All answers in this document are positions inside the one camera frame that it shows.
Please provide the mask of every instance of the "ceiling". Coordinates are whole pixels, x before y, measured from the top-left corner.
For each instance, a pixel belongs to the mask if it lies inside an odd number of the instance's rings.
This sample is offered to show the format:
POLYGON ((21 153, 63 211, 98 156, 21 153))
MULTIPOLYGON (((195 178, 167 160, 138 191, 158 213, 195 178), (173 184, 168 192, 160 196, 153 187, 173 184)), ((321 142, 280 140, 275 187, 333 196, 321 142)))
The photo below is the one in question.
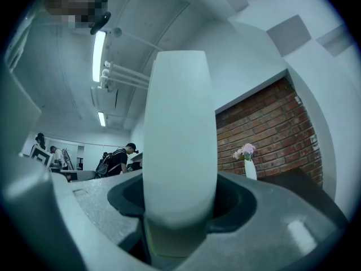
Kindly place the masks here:
MULTIPOLYGON (((107 32, 103 62, 150 76, 158 50, 140 40, 177 50, 207 22, 219 19, 194 1, 109 0, 112 16, 102 29, 107 32), (115 27, 122 29, 121 37, 112 33, 115 27)), ((147 90, 118 82, 112 91, 99 88, 92 80, 94 39, 88 29, 70 29, 42 11, 15 74, 54 123, 71 119, 74 128, 93 128, 103 111, 107 128, 130 130, 146 105, 147 90)))

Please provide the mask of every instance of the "ceiling light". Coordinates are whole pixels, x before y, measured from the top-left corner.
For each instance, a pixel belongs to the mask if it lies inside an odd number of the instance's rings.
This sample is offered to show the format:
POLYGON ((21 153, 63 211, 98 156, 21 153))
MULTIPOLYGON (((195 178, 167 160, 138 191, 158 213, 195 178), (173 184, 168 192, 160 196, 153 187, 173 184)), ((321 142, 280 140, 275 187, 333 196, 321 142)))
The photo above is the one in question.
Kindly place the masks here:
POLYGON ((105 118, 104 118, 104 112, 98 112, 99 121, 101 126, 105 126, 105 118))
POLYGON ((100 65, 102 63, 102 52, 106 33, 98 31, 95 36, 93 52, 93 80, 100 81, 100 65))

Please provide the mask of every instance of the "white pipe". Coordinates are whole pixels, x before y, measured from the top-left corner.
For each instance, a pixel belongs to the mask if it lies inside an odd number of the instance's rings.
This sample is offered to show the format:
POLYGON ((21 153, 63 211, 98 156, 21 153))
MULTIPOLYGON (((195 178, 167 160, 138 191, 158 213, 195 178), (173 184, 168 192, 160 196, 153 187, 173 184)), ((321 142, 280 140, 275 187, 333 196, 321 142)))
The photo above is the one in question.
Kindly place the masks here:
POLYGON ((127 35, 127 36, 129 36, 129 37, 131 37, 131 38, 133 38, 135 40, 138 40, 138 41, 140 41, 142 43, 145 43, 145 44, 147 44, 149 46, 152 46, 153 48, 155 48, 155 49, 157 49, 159 51, 164 51, 164 49, 162 49, 162 48, 160 48, 160 47, 158 47, 158 46, 156 46, 156 45, 154 45, 154 44, 152 44, 152 43, 150 43, 150 42, 148 42, 148 41, 146 41, 144 39, 141 39, 141 38, 139 38, 137 36, 134 36, 134 35, 126 33, 126 32, 122 32, 122 34, 127 35))
POLYGON ((134 82, 138 82, 138 83, 143 84, 143 85, 145 85, 145 86, 149 86, 149 83, 148 83, 148 82, 142 81, 142 80, 140 80, 140 79, 138 79, 138 78, 135 78, 135 77, 130 77, 130 76, 128 76, 128 75, 124 75, 124 74, 119 73, 119 72, 116 72, 116 71, 110 72, 109 69, 103 69, 103 71, 102 71, 102 76, 111 77, 111 76, 113 76, 113 75, 115 75, 115 76, 120 76, 120 77, 129 79, 129 80, 132 80, 132 81, 134 81, 134 82))
MULTIPOLYGON (((105 66, 106 66, 106 67, 110 67, 110 66, 111 66, 111 63, 108 62, 108 61, 105 61, 105 66)), ((142 79, 145 79, 145 80, 147 80, 147 81, 151 80, 150 77, 148 77, 148 76, 146 76, 146 75, 144 75, 144 74, 141 74, 141 73, 139 73, 139 72, 137 72, 137 71, 128 69, 128 68, 126 68, 126 67, 119 66, 119 65, 117 65, 117 64, 113 64, 113 67, 114 67, 115 69, 123 70, 123 71, 125 71, 125 72, 127 72, 127 73, 130 73, 130 74, 132 74, 132 75, 138 76, 138 77, 140 77, 140 78, 142 78, 142 79)))
POLYGON ((115 76, 119 76, 119 77, 123 77, 123 78, 126 78, 126 79, 129 79, 129 80, 132 80, 132 81, 135 81, 137 83, 140 83, 140 84, 143 84, 145 86, 149 86, 149 82, 145 82, 145 81, 142 81, 142 80, 139 80, 137 78, 133 78, 133 77, 130 77, 128 75, 123 75, 122 73, 119 73, 119 72, 116 72, 116 71, 113 71, 112 72, 112 76, 115 75, 115 76))
POLYGON ((118 80, 118 79, 114 79, 114 78, 110 78, 110 77, 107 77, 107 76, 102 76, 100 79, 109 79, 109 80, 113 80, 113 81, 116 81, 116 82, 120 82, 120 83, 122 83, 122 84, 127 84, 127 85, 131 85, 131 86, 135 86, 136 88, 142 88, 142 89, 148 90, 148 88, 146 88, 146 87, 144 87, 144 86, 137 85, 137 84, 132 84, 132 83, 130 83, 130 82, 125 82, 125 81, 118 80))

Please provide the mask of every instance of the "white vase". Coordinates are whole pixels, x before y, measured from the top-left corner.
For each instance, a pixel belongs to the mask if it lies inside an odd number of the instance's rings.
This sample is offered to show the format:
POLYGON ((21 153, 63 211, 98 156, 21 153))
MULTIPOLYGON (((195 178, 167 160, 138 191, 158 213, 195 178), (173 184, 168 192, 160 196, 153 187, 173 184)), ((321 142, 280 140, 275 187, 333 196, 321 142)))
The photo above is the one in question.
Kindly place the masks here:
POLYGON ((246 170, 246 176, 253 180, 257 180, 256 168, 254 167, 252 160, 244 160, 244 168, 246 170))

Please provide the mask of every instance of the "white cylindrical object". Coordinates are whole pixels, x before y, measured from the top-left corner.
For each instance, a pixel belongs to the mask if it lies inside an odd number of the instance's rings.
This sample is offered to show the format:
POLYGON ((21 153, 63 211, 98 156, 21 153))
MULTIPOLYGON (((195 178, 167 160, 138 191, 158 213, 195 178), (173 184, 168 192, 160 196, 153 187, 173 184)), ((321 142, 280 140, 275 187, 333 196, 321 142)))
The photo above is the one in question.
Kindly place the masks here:
POLYGON ((254 167, 252 160, 244 160, 244 168, 247 178, 251 178, 253 180, 257 179, 256 168, 254 167))
POLYGON ((158 53, 143 151, 147 230, 155 253, 188 256, 205 237, 217 183, 216 137, 205 53, 158 53))

